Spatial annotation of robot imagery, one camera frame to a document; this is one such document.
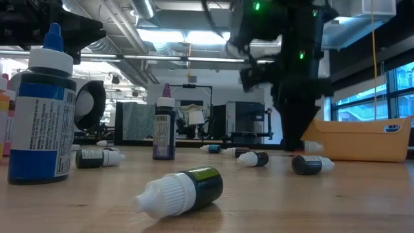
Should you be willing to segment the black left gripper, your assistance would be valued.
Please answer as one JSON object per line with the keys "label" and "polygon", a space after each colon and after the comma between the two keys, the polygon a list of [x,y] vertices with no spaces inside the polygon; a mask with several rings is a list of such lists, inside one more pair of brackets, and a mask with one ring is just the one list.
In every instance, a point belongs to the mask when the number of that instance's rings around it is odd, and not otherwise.
{"label": "black left gripper", "polygon": [[0,0],[0,46],[29,50],[42,45],[52,23],[62,24],[64,51],[75,65],[81,62],[82,49],[106,37],[102,22],[65,14],[62,0]]}

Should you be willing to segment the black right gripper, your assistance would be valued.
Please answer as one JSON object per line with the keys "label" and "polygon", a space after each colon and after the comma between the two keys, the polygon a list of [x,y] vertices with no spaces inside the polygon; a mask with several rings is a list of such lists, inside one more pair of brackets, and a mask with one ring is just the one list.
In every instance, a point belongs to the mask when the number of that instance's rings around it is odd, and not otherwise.
{"label": "black right gripper", "polygon": [[274,106],[279,107],[283,132],[282,145],[285,151],[304,150],[304,142],[301,138],[316,116],[317,107],[282,105],[313,104],[323,96],[333,95],[332,82],[329,78],[309,78],[289,74],[276,61],[242,68],[241,82],[244,92],[249,92],[262,83],[272,85],[270,95]]}

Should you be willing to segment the small brown dropper bottle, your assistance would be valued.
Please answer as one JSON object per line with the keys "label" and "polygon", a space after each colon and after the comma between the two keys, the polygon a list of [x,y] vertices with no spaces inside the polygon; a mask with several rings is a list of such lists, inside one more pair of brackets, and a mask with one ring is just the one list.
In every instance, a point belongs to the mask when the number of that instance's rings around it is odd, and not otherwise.
{"label": "small brown dropper bottle", "polygon": [[241,147],[237,147],[237,148],[227,148],[225,150],[223,150],[223,153],[227,156],[231,156],[233,158],[239,158],[240,155],[244,154],[244,153],[248,153],[250,152],[249,148],[241,148]]}

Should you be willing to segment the small blue dropper bottle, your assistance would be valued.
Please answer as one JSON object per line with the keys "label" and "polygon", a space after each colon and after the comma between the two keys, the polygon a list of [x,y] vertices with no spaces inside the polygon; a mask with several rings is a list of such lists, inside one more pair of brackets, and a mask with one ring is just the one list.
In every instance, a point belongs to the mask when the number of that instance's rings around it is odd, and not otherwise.
{"label": "small blue dropper bottle", "polygon": [[218,154],[221,152],[221,147],[218,144],[203,145],[200,150],[205,153]]}

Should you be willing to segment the large blue food coloring bottle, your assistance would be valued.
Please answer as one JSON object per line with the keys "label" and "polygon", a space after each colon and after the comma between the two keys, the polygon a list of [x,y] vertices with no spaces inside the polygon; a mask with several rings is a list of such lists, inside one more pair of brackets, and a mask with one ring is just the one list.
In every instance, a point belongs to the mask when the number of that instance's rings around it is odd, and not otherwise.
{"label": "large blue food coloring bottle", "polygon": [[68,178],[74,137],[76,82],[73,58],[52,23],[43,46],[32,49],[16,97],[9,184],[45,184]]}

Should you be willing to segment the small green dropper bottle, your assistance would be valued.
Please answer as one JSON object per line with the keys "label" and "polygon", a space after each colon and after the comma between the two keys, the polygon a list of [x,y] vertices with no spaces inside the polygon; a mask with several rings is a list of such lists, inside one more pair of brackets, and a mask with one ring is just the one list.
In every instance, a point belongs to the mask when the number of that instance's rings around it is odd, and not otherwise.
{"label": "small green dropper bottle", "polygon": [[223,178],[216,168],[202,166],[169,173],[145,185],[134,197],[135,211],[154,219],[179,216],[202,209],[223,192]]}

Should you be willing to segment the large pink food coloring bottle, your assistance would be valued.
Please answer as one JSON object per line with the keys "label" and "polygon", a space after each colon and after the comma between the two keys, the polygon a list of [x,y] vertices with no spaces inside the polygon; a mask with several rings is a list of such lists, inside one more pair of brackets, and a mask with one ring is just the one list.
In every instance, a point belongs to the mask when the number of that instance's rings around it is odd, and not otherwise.
{"label": "large pink food coloring bottle", "polygon": [[7,82],[6,95],[10,98],[9,107],[8,107],[8,118],[6,122],[5,143],[4,143],[4,148],[3,148],[3,156],[9,157],[11,140],[12,140],[12,128],[13,128],[13,123],[14,123],[14,111],[16,108],[16,92],[11,90],[11,85],[9,83],[9,76],[6,73],[3,73],[2,77]]}

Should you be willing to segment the large purple food coloring bottle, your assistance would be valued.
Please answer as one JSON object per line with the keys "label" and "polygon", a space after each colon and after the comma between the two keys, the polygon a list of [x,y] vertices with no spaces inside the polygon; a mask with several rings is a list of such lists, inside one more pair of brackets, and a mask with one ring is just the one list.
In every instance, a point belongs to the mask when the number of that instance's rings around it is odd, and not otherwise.
{"label": "large purple food coloring bottle", "polygon": [[171,97],[168,83],[165,84],[162,96],[155,106],[153,132],[153,159],[174,160],[176,139],[175,99]]}

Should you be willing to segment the black metal stand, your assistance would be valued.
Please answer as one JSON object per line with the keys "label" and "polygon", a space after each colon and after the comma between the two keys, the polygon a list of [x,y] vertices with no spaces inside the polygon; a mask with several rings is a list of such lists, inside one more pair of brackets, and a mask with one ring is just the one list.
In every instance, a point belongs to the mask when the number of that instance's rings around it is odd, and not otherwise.
{"label": "black metal stand", "polygon": [[259,138],[272,140],[274,133],[272,132],[271,116],[271,108],[237,113],[237,119],[232,126],[243,126],[244,130],[229,132],[226,138],[223,137],[223,140],[233,143],[258,143]]}

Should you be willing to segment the gray metal cabinet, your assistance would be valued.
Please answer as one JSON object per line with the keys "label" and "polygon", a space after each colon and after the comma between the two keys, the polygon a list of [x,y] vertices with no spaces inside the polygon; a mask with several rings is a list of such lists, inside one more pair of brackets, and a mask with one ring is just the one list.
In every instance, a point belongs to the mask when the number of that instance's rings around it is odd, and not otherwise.
{"label": "gray metal cabinet", "polygon": [[270,136],[272,111],[259,102],[227,102],[213,107],[213,138],[238,144],[262,144]]}

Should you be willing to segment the white cylindrical projector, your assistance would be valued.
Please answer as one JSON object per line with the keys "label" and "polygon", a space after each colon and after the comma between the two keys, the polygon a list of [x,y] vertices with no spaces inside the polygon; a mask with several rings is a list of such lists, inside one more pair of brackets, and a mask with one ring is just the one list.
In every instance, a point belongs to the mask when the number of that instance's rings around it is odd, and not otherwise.
{"label": "white cylindrical projector", "polygon": [[66,154],[74,130],[99,124],[104,113],[104,83],[81,78],[58,78],[23,71],[10,85],[16,108],[10,151],[51,151]]}

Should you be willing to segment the yellow plastic bin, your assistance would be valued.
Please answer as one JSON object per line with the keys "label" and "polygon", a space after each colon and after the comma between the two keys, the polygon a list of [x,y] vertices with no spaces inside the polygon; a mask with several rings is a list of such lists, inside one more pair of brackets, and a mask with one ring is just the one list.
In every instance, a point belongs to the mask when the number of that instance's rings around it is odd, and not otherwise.
{"label": "yellow plastic bin", "polygon": [[335,161],[403,162],[413,116],[364,122],[314,119],[302,139],[323,146],[320,155]]}

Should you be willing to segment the long linear ceiling light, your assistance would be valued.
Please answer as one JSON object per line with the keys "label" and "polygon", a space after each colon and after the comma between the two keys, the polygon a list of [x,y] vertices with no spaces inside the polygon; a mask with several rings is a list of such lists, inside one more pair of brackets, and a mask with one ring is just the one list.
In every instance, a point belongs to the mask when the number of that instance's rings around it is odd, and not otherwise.
{"label": "long linear ceiling light", "polygon": [[[26,58],[29,57],[30,51],[25,50],[2,50],[0,49],[0,57],[4,58]],[[248,64],[247,59],[240,58],[206,58],[193,56],[159,56],[159,55],[139,55],[139,54],[97,54],[97,53],[77,53],[74,55],[74,64],[79,65],[82,60],[97,60],[104,62],[118,60],[151,60],[151,61],[184,61],[184,62],[213,62],[213,63],[237,63]],[[273,60],[256,60],[257,64],[271,63]]]}

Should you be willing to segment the white table lamp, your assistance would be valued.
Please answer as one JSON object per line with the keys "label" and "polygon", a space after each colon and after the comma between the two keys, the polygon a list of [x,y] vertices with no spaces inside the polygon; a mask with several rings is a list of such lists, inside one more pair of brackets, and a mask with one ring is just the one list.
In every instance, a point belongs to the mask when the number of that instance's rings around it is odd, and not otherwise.
{"label": "white table lamp", "polygon": [[198,128],[199,128],[199,125],[204,124],[203,112],[201,110],[190,111],[189,112],[188,124],[190,126],[195,127],[195,137],[194,137],[194,139],[199,139],[199,137],[198,137],[198,133],[199,133]]}

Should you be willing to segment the gray fabric partition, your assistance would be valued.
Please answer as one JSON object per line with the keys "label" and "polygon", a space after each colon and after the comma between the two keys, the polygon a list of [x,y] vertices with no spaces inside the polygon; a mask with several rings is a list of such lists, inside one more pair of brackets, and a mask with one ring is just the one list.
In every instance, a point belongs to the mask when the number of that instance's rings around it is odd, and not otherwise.
{"label": "gray fabric partition", "polygon": [[155,105],[136,102],[117,102],[114,141],[141,141],[153,136]]}

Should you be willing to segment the white draped cloth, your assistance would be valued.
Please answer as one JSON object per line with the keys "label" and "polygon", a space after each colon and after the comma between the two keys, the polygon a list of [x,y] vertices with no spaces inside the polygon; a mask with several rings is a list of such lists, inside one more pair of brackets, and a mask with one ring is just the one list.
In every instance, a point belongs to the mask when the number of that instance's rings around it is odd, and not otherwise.
{"label": "white draped cloth", "polygon": [[190,127],[188,124],[189,112],[194,110],[201,110],[204,116],[204,107],[201,105],[191,104],[188,106],[179,106],[177,108],[177,126],[179,129]]}

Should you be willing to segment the round metal air duct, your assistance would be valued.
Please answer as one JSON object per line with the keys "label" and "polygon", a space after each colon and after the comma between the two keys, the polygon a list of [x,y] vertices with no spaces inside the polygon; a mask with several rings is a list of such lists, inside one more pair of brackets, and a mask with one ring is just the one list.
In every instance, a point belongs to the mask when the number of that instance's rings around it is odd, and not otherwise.
{"label": "round metal air duct", "polygon": [[155,15],[153,0],[130,0],[133,10],[141,19],[150,19]]}

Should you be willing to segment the window with dark frame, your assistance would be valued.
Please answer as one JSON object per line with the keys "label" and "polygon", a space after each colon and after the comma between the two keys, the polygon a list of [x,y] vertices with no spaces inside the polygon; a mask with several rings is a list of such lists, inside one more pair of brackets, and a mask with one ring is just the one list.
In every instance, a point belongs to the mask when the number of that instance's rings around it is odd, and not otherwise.
{"label": "window with dark frame", "polygon": [[335,92],[332,119],[371,121],[414,116],[414,61]]}

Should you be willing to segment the black aluminium table frame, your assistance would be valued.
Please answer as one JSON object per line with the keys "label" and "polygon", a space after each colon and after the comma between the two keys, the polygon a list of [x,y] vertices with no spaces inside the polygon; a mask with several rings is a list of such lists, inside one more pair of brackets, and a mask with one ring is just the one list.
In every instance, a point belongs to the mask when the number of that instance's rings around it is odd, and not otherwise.
{"label": "black aluminium table frame", "polygon": [[[115,146],[149,146],[153,145],[152,140],[115,140]],[[222,148],[250,148],[253,150],[284,150],[281,144],[241,144],[241,143],[223,143],[221,141],[212,140],[176,140],[177,148],[200,148],[204,145],[220,145]]]}

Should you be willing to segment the rectangular metal air duct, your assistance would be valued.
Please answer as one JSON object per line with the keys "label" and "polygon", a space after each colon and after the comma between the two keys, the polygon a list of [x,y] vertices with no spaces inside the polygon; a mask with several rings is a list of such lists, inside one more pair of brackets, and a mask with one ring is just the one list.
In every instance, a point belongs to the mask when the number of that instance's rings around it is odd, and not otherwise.
{"label": "rectangular metal air duct", "polygon": [[340,50],[397,14],[397,0],[327,0],[339,16],[324,25],[322,49]]}

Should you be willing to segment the black metal frame rig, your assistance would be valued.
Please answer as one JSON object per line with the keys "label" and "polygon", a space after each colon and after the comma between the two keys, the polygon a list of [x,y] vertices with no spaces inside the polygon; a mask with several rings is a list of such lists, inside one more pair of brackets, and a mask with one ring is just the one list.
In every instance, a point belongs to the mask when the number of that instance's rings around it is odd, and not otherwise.
{"label": "black metal frame rig", "polygon": [[[210,98],[210,103],[207,104],[207,106],[210,108],[210,113],[212,113],[213,111],[213,87],[210,85],[196,85],[196,84],[182,84],[182,85],[169,85],[170,87],[173,87],[173,89],[171,90],[171,93],[173,93],[177,88],[182,88],[182,89],[198,89],[199,91],[204,92],[209,98]],[[191,98],[187,98],[184,100],[179,100],[180,102],[180,106],[188,106],[191,104],[200,104],[203,105],[204,104],[204,100],[201,100],[200,98],[196,98],[196,97],[191,97]]]}

